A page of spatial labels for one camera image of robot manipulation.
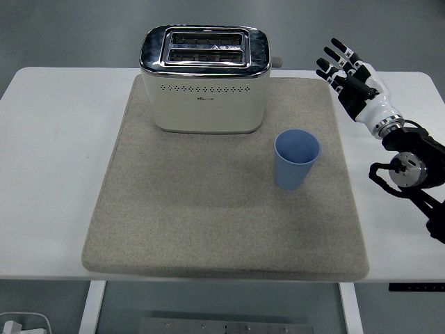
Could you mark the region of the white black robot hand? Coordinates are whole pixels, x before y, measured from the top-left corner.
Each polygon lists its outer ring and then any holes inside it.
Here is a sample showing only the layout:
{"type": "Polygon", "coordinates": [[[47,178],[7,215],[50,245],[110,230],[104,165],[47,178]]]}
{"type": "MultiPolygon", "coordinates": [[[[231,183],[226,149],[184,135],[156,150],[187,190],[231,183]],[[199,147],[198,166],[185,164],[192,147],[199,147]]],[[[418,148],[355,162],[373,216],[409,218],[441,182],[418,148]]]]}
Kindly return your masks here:
{"type": "Polygon", "coordinates": [[[336,38],[324,52],[335,64],[319,58],[316,74],[330,85],[349,117],[362,123],[377,139],[400,129],[405,120],[391,104],[391,93],[373,66],[336,38]]]}

